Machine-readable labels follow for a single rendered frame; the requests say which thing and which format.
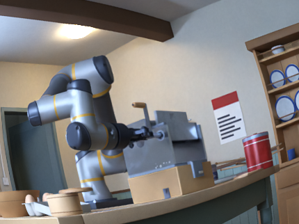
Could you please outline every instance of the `wooden cabinet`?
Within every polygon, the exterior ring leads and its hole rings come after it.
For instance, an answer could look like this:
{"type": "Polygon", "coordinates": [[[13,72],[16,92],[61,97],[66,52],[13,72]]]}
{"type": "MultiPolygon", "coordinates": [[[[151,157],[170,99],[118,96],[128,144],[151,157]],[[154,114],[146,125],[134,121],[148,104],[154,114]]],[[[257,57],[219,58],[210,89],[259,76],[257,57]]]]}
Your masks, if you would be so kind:
{"type": "Polygon", "coordinates": [[[286,84],[279,88],[274,88],[270,83],[273,70],[280,70],[285,74],[288,65],[299,67],[299,24],[248,41],[246,47],[253,53],[257,63],[276,143],[281,143],[280,147],[284,148],[278,152],[280,171],[275,174],[280,223],[299,223],[299,113],[295,113],[292,120],[282,122],[275,109],[277,99],[283,95],[295,100],[299,80],[289,82],[287,79],[286,84]],[[285,50],[273,54],[270,49],[276,45],[284,45],[285,50]],[[289,161],[287,150],[292,148],[295,148],[296,158],[289,161]]]}

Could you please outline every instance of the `green door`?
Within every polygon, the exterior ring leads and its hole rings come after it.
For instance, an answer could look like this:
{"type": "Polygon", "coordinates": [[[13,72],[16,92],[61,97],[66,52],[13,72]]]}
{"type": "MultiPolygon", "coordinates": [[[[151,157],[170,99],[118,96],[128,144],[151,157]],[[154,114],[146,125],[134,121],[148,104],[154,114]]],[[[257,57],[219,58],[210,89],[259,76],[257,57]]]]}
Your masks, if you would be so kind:
{"type": "Polygon", "coordinates": [[[9,128],[15,190],[40,190],[42,197],[67,188],[54,128],[32,127],[29,121],[9,128]]]}

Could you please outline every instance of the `light switch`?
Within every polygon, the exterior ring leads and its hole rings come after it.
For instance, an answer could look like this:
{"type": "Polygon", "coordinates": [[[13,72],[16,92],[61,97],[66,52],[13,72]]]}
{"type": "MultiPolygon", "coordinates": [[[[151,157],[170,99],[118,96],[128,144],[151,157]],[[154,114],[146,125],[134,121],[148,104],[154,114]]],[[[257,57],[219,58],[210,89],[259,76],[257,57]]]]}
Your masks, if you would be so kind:
{"type": "Polygon", "coordinates": [[[9,181],[8,181],[7,177],[3,177],[2,180],[3,180],[3,185],[5,185],[5,186],[9,185],[9,181]]]}

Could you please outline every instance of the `white ceiling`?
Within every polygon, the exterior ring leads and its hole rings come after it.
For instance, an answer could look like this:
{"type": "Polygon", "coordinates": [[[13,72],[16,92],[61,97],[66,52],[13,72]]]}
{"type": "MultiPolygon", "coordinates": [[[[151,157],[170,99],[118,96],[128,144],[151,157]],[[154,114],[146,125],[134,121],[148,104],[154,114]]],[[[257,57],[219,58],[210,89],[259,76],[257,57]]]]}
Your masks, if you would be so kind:
{"type": "MultiPolygon", "coordinates": [[[[172,21],[220,0],[92,0],[172,21]]],[[[0,16],[0,61],[69,65],[106,55],[135,36],[96,30],[72,40],[60,35],[64,24],[0,16]]]]}
{"type": "Polygon", "coordinates": [[[88,0],[172,21],[220,0],[88,0]]]}

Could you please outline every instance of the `egg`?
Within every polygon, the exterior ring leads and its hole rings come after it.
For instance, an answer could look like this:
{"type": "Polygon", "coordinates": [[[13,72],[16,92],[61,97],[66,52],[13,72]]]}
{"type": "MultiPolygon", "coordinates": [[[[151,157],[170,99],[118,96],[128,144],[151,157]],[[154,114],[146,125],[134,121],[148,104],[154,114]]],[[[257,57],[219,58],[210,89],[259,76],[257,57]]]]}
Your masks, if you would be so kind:
{"type": "Polygon", "coordinates": [[[44,195],[42,196],[42,201],[46,202],[47,201],[47,196],[48,195],[52,195],[53,193],[44,193],[44,195]]]}
{"type": "Polygon", "coordinates": [[[32,195],[27,195],[25,197],[25,203],[32,203],[32,202],[36,202],[34,197],[32,195]]]}

